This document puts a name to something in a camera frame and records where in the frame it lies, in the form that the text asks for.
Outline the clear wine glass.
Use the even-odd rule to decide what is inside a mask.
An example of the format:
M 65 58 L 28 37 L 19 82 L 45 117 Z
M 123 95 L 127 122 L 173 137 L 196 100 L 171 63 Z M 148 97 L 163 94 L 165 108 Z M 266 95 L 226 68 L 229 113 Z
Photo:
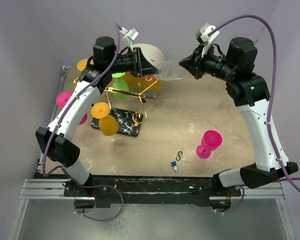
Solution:
M 163 62 L 157 67 L 158 74 L 155 74 L 154 77 L 157 80 L 162 81 L 175 81 L 183 79 L 186 76 L 187 71 L 180 66 L 180 61 L 180 59 L 172 59 Z

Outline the green wine glass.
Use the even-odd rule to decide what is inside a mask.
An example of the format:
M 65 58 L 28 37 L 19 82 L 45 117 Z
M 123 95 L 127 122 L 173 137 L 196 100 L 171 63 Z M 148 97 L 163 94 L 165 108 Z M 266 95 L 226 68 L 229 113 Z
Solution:
M 129 92 L 129 86 L 126 83 L 126 81 L 122 78 L 125 75 L 124 72 L 119 72 L 119 73 L 113 73 L 112 77 L 114 78 L 114 82 L 112 87 L 121 91 Z M 127 95 L 124 94 L 119 94 L 119 93 L 114 93 L 113 94 L 114 98 L 117 100 L 126 100 L 128 98 Z

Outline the orange wine glass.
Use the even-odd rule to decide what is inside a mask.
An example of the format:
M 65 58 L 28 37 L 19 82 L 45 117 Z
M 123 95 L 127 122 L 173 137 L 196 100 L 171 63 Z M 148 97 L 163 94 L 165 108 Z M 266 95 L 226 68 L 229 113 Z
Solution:
M 98 102 L 91 109 L 92 116 L 98 120 L 99 129 L 105 136 L 112 136 L 119 130 L 117 120 L 110 113 L 111 107 L 106 102 Z
M 93 66 L 93 64 L 94 64 L 94 62 L 93 62 L 92 59 L 85 58 L 85 59 L 80 60 L 80 61 L 77 63 L 76 67 L 77 67 L 77 69 L 78 69 L 79 71 L 82 72 L 85 68 L 90 67 L 90 66 Z

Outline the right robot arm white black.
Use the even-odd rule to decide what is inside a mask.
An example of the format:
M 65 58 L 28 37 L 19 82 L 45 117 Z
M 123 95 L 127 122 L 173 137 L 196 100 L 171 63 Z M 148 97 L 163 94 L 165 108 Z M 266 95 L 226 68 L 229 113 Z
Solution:
M 245 185 L 255 189 L 275 182 L 299 168 L 282 149 L 276 128 L 268 114 L 271 95 L 265 79 L 253 72 L 258 50 L 245 37 L 233 38 L 227 54 L 214 54 L 214 45 L 199 41 L 192 54 L 180 61 L 195 79 L 204 74 L 225 81 L 226 91 L 241 113 L 253 144 L 255 162 L 213 176 L 212 190 L 225 195 L 230 187 Z

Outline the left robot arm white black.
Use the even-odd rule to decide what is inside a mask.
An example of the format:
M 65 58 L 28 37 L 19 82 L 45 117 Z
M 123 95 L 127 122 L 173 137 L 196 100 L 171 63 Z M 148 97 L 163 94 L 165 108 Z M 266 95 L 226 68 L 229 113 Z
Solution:
M 81 196 L 93 191 L 91 174 L 79 160 L 80 149 L 72 140 L 76 129 L 92 103 L 96 101 L 112 81 L 112 74 L 129 72 L 135 77 L 157 74 L 158 61 L 145 48 L 134 45 L 119 51 L 120 42 L 109 36 L 96 39 L 93 55 L 88 58 L 76 87 L 57 117 L 47 126 L 39 127 L 35 136 L 42 151 L 42 174 L 46 172 L 46 160 L 57 163 L 74 182 Z

